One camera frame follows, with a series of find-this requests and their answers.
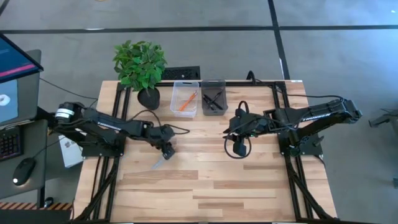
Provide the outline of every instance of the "table leg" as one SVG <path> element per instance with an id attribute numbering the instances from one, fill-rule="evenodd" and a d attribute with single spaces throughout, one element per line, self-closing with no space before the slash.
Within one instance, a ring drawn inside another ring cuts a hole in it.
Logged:
<path id="1" fill-rule="evenodd" d="M 44 207 L 45 186 L 37 189 L 37 208 Z"/>

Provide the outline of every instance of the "monitor screen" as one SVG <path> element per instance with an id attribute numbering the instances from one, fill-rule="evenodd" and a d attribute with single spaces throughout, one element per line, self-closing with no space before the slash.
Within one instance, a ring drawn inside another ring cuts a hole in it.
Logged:
<path id="1" fill-rule="evenodd" d="M 24 51 L 0 34 L 0 83 L 42 71 Z"/>

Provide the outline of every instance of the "concrete floor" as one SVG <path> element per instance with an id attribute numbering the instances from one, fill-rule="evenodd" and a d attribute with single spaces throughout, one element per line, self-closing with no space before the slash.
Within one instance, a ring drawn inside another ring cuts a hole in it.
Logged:
<path id="1" fill-rule="evenodd" d="M 393 0 L 274 2 L 280 26 L 398 24 L 398 2 Z M 0 30 L 271 24 L 266 0 L 11 0 L 0 17 Z M 86 96 L 98 96 L 103 80 L 116 79 L 113 45 L 127 39 L 161 44 L 170 67 L 199 65 L 202 78 L 241 79 L 248 70 L 261 79 L 282 78 L 273 31 L 7 36 L 24 50 L 42 50 L 42 78 Z M 355 125 L 322 132 L 331 192 L 343 220 L 398 220 L 398 190 L 392 186 L 392 177 L 398 175 L 398 139 L 389 125 L 368 126 L 368 119 L 383 114 L 380 108 L 398 108 L 397 37 L 398 30 L 282 31 L 291 79 L 303 80 L 309 95 L 354 100 L 364 114 Z M 39 105 L 44 109 L 54 111 L 67 100 L 91 103 L 40 84 Z M 72 201 L 78 174 L 75 169 L 47 181 L 46 194 Z M 69 187 L 61 192 L 60 185 Z M 29 192 L 2 201 L 22 197 L 35 200 Z"/>

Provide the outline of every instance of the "wooden tabletop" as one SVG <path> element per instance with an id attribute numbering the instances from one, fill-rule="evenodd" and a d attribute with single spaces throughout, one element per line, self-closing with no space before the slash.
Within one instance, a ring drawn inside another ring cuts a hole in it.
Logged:
<path id="1" fill-rule="evenodd" d="M 117 84 L 116 81 L 103 82 L 98 111 L 112 113 Z M 302 82 L 286 81 L 286 85 L 290 94 L 305 94 Z M 247 101 L 252 113 L 262 114 L 274 108 L 270 88 L 227 86 L 229 108 L 224 116 L 204 116 L 201 99 L 198 99 L 194 118 L 176 118 L 170 110 L 173 88 L 158 89 L 160 107 L 155 113 L 162 124 L 173 124 L 191 132 L 172 138 L 176 153 L 156 170 L 151 167 L 160 159 L 160 151 L 146 142 L 127 140 L 119 166 L 112 222 L 295 221 L 285 161 L 279 154 L 276 135 L 252 138 L 252 153 L 245 159 L 231 159 L 223 149 L 222 132 L 228 128 L 239 102 Z M 119 105 L 119 118 L 123 99 L 124 95 Z M 289 102 L 293 108 L 308 106 L 304 97 L 290 96 Z M 132 93 L 127 119 L 144 109 L 137 100 L 137 93 Z M 137 119 L 156 123 L 150 113 L 143 113 Z M 313 156 L 302 156 L 302 160 L 309 191 L 325 211 L 335 217 L 323 164 Z M 97 158 L 93 157 L 83 163 L 75 216 L 90 202 L 96 162 Z M 298 192 L 305 217 L 302 194 Z M 107 196 L 108 192 L 104 195 L 100 217 L 104 216 Z"/>

